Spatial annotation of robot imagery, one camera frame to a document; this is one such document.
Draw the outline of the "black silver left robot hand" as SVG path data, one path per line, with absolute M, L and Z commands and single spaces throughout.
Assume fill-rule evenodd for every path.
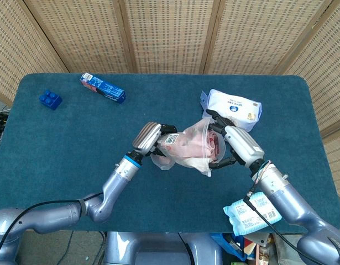
M 157 141 L 160 136 L 172 133 L 177 133 L 177 128 L 174 125 L 146 123 L 132 143 L 133 151 L 127 153 L 127 156 L 140 165 L 144 156 L 155 154 L 165 157 L 163 152 L 158 149 Z

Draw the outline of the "translucent white plastic bag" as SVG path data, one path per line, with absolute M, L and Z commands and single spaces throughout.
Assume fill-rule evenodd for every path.
M 223 136 L 209 129 L 211 118 L 203 118 L 183 132 L 165 134 L 157 143 L 163 155 L 152 153 L 152 162 L 162 170 L 169 170 L 174 164 L 194 168 L 210 177 L 210 163 L 223 159 L 226 144 Z

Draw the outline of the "white lavender soft package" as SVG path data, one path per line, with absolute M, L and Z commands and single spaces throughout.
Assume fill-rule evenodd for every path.
M 235 126 L 250 132 L 259 121 L 262 105 L 244 97 L 233 96 L 221 91 L 211 89 L 209 95 L 204 91 L 200 95 L 200 104 L 203 109 L 202 117 L 209 117 L 207 109 L 216 111 L 223 118 L 230 119 Z

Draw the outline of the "pink floral clothes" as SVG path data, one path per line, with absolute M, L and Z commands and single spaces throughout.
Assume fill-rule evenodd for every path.
M 170 157 L 187 166 L 219 162 L 226 152 L 223 137 L 214 131 L 170 134 L 161 144 Z

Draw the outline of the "grey robot torso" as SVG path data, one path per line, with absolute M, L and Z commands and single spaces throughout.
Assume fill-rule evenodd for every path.
M 107 234 L 103 265 L 135 265 L 142 252 L 183 254 L 188 265 L 223 265 L 222 249 L 208 232 Z

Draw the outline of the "light blue wet wipes pack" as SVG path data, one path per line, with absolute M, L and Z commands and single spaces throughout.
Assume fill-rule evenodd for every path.
M 282 219 L 281 214 L 263 192 L 254 193 L 249 201 L 271 224 Z M 233 226 L 233 233 L 236 236 L 251 234 L 268 227 L 266 222 L 243 199 L 232 203 L 230 206 L 225 206 L 223 211 L 229 217 L 229 222 Z

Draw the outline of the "blue toy brick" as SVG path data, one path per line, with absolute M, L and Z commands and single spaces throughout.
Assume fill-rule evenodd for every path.
M 42 105 L 48 107 L 49 109 L 56 110 L 57 107 L 61 104 L 62 98 L 58 94 L 50 90 L 46 90 L 39 97 L 39 101 Z

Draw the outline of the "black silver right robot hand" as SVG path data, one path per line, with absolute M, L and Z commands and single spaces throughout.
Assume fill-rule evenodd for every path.
M 222 117 L 215 110 L 206 109 L 205 112 L 214 120 L 214 123 L 209 124 L 208 130 L 221 134 L 229 144 L 232 154 L 220 162 L 209 163 L 209 168 L 219 169 L 238 162 L 249 168 L 252 174 L 257 173 L 264 163 L 264 151 L 258 143 L 244 129 L 237 127 L 234 122 Z

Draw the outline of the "teal table mat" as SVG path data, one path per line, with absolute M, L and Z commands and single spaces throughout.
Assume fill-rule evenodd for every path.
M 216 89 L 262 104 L 251 136 L 320 217 L 340 227 L 340 201 L 307 83 L 299 76 L 108 74 L 126 93 L 117 103 L 84 87 L 78 73 L 24 76 L 0 142 L 0 209 L 98 193 L 150 121 L 183 131 L 202 117 L 201 92 Z M 56 110 L 39 97 L 62 98 Z M 117 199 L 111 217 L 76 228 L 133 232 L 230 232 L 223 208 L 244 197 L 250 170 L 234 164 L 210 177 L 148 157 Z

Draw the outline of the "blue plastic crate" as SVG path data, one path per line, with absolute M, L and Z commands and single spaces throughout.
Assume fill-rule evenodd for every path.
M 210 237 L 230 255 L 236 256 L 241 261 L 247 259 L 243 236 L 236 236 L 234 233 L 210 233 Z

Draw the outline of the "blue cookie box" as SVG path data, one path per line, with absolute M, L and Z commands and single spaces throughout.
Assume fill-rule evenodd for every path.
M 126 99 L 123 89 L 90 73 L 85 72 L 82 74 L 80 81 L 84 87 L 117 103 L 123 103 Z

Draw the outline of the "bamboo folding screen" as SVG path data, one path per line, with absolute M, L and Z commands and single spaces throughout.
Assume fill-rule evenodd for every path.
M 0 105 L 37 72 L 298 75 L 340 197 L 340 0 L 0 0 Z

